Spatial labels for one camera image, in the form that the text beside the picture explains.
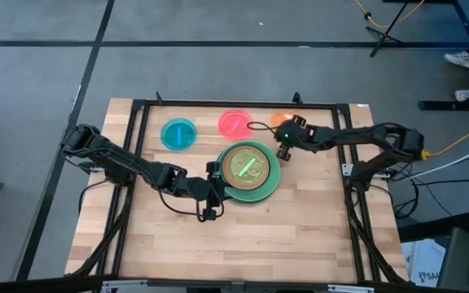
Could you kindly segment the black aluminium table frame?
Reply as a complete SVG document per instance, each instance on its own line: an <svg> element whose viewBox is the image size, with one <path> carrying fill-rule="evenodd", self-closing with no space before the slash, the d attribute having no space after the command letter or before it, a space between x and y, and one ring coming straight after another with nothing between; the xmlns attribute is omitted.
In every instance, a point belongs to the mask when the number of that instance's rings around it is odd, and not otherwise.
<svg viewBox="0 0 469 293"><path fill-rule="evenodd" d="M134 110L131 100L114 98L99 128L112 142L140 151L147 160L175 164L202 177L207 162L230 145L217 124L232 109L265 123L281 111L303 116L312 125L372 122L368 106L357 104L345 114L320 103L192 100L153 102ZM197 130L194 144L184 151L169 150L160 138L163 126L175 118L190 120ZM110 253L105 271L133 279L356 283L341 177L341 164L351 155L297 149L291 155L282 163L281 181L270 198L255 205L228 202L222 217L204 223L192 215L192 200L160 197L138 181L122 254Z"/></svg>

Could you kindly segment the small pink plastic plate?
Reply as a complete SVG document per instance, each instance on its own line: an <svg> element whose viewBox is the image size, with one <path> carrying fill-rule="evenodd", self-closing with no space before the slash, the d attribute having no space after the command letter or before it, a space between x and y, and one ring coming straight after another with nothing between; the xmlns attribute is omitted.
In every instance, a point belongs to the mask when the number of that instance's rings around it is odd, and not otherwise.
<svg viewBox="0 0 469 293"><path fill-rule="evenodd" d="M239 142L252 136L252 130L248 128L249 122L252 122L252 117L248 112L229 110L221 115L217 127L224 138L232 142Z"/></svg>

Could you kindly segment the white printed carton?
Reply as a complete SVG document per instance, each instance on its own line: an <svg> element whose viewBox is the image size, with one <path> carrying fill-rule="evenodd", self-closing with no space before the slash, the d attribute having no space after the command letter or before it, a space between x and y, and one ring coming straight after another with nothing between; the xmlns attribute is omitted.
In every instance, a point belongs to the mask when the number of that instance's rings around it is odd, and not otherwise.
<svg viewBox="0 0 469 293"><path fill-rule="evenodd" d="M446 249L433 239L401 245L410 280L417 286L436 287Z"/></svg>

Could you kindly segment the dark grey computer case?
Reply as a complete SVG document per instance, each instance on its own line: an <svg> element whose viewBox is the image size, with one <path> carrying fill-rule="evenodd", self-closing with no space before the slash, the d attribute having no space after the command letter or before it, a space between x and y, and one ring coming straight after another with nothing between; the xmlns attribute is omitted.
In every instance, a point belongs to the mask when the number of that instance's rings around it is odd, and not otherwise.
<svg viewBox="0 0 469 293"><path fill-rule="evenodd" d="M469 292L469 232L453 228L437 282L438 288Z"/></svg>

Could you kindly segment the black floor bar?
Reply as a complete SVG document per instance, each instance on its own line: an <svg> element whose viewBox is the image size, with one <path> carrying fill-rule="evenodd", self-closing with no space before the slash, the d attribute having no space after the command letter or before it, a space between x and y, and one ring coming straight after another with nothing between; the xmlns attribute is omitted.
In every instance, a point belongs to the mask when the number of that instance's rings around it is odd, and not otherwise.
<svg viewBox="0 0 469 293"><path fill-rule="evenodd" d="M446 101L419 101L421 111L469 112L469 103Z"/></svg>

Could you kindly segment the small orange plastic plate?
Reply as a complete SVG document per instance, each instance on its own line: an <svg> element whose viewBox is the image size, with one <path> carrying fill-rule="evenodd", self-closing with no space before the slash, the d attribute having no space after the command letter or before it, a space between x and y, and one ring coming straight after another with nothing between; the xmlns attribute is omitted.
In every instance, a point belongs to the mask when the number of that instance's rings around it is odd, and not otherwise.
<svg viewBox="0 0 469 293"><path fill-rule="evenodd" d="M291 120L295 115L294 112L290 111L281 111L274 113L270 118L270 123L273 127L280 126L284 121Z"/></svg>

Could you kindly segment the large dark green plate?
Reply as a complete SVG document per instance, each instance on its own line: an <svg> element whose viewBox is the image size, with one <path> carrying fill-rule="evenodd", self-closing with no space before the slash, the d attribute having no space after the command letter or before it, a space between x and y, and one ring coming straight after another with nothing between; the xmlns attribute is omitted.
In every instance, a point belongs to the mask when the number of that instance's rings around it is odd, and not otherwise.
<svg viewBox="0 0 469 293"><path fill-rule="evenodd" d="M227 188L226 196L230 197L230 200L239 204L257 204L266 201L274 194L275 190L238 190L235 188Z"/></svg>

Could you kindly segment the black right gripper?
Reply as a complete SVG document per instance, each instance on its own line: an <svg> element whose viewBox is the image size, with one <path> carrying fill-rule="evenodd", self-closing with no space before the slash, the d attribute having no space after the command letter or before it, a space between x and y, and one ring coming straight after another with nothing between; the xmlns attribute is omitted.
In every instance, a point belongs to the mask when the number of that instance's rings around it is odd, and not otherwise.
<svg viewBox="0 0 469 293"><path fill-rule="evenodd" d="M298 115L284 121L274 133L274 138L279 143L276 156L281 160L289 160L291 158L289 151L294 147L313 153L319 151L310 133L312 130L307 127L306 119Z"/></svg>

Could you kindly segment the black tripod stand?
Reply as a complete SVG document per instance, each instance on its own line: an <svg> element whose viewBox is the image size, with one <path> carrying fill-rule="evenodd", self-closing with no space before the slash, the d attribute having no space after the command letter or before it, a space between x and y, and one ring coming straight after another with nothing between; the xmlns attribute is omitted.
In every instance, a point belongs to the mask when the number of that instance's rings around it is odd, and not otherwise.
<svg viewBox="0 0 469 293"><path fill-rule="evenodd" d="M391 37L389 35L390 31L392 30L392 28L397 24L397 22L400 20L404 10L406 9L406 7L408 6L408 2L405 2L404 5L401 7L401 9L398 11L397 15L395 16L395 18L392 20L392 22L386 27L386 30L385 31L381 31L380 30L380 27L379 26L376 26L374 24L373 27L370 27L370 26L366 26L365 29L369 32L369 33L372 33L374 34L378 40L376 41L375 43L375 46L374 48L372 49L372 51L370 52L369 56L371 58L374 58L376 53L378 52L378 50L380 49L380 47L386 43L387 41L391 41L393 43L401 43L401 40L399 39L396 39L395 37Z"/></svg>

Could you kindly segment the medium brown plastic plate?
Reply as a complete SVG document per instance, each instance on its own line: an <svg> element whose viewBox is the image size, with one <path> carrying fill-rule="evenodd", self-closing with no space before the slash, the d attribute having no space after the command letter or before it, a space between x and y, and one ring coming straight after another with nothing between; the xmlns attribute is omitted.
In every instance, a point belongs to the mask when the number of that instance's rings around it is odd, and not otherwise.
<svg viewBox="0 0 469 293"><path fill-rule="evenodd" d="M270 163L265 154L254 146L237 146L228 151L222 161L226 181L239 190L255 190L270 174Z"/></svg>

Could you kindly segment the small yellow-green plastic plate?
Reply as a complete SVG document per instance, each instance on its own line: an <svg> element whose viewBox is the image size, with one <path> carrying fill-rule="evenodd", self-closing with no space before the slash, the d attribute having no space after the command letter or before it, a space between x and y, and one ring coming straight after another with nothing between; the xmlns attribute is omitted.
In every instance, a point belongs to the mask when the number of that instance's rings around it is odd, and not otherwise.
<svg viewBox="0 0 469 293"><path fill-rule="evenodd" d="M226 171L238 185L254 188L266 179L268 162L263 153L257 149L241 149L230 154Z"/></svg>

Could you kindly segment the small cyan plastic plate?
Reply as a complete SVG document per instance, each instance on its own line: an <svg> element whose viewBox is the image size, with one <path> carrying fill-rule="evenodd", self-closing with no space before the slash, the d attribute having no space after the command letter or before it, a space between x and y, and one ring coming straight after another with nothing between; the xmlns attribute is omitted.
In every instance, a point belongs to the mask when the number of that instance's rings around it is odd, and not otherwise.
<svg viewBox="0 0 469 293"><path fill-rule="evenodd" d="M194 144L196 135L196 127L190 120L175 118L163 126L160 138L169 150L184 151Z"/></svg>

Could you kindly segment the black rig crossbeam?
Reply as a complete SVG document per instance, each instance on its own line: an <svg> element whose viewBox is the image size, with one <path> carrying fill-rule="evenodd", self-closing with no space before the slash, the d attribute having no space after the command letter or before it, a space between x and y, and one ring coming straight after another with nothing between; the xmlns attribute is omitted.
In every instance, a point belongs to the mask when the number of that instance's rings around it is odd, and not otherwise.
<svg viewBox="0 0 469 293"><path fill-rule="evenodd" d="M340 293L469 293L469 291L416 286L409 282L390 283L362 281L355 284L337 282L247 282L247 281L191 281L165 279L116 279L113 275L67 276L0 282L0 293L79 293L120 286L167 286L189 288L219 288L233 291L272 289L285 291L336 291Z"/></svg>

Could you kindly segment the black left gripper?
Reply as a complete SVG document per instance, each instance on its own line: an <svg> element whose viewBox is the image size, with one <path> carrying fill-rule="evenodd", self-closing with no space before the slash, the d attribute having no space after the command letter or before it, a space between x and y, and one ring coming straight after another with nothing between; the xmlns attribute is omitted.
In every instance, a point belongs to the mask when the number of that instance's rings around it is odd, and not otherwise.
<svg viewBox="0 0 469 293"><path fill-rule="evenodd" d="M217 161L207 162L208 176L187 177L186 173L178 176L177 194L195 201L195 215L199 222L215 221L224 215L224 201L233 197L224 190L227 181L218 172L221 164Z"/></svg>

